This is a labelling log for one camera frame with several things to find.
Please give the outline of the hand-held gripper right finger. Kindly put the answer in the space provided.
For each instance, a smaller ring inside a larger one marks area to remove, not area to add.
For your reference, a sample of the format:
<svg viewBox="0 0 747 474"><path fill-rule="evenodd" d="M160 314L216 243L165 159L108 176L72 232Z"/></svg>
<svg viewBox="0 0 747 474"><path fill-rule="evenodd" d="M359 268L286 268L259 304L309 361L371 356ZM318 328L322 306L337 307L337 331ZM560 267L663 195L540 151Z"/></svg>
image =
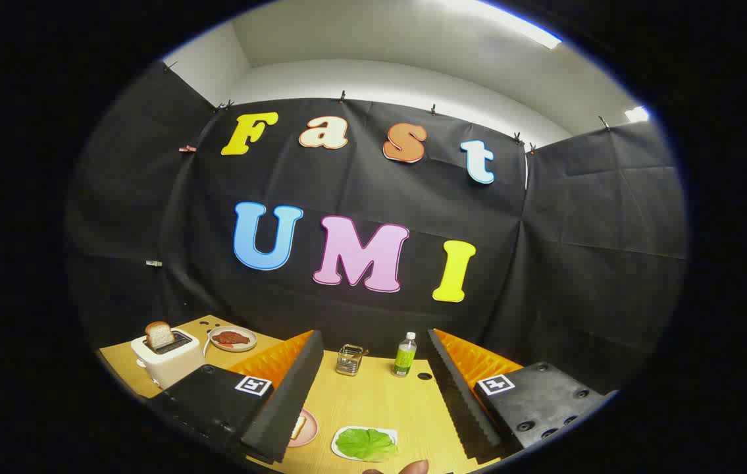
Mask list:
<svg viewBox="0 0 747 474"><path fill-rule="evenodd" d="M553 364L522 366L445 331L427 334L433 379L476 462L538 449L611 400Z"/></svg>

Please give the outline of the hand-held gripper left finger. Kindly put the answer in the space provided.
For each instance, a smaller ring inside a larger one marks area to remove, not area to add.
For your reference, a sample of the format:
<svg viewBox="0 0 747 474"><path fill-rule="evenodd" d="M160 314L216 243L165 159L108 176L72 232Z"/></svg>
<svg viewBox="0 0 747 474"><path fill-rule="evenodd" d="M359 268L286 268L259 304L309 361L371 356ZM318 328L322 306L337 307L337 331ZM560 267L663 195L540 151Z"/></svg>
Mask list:
<svg viewBox="0 0 747 474"><path fill-rule="evenodd" d="M234 461L284 459L323 358L310 330L228 368L204 364L147 400L151 411Z"/></svg>

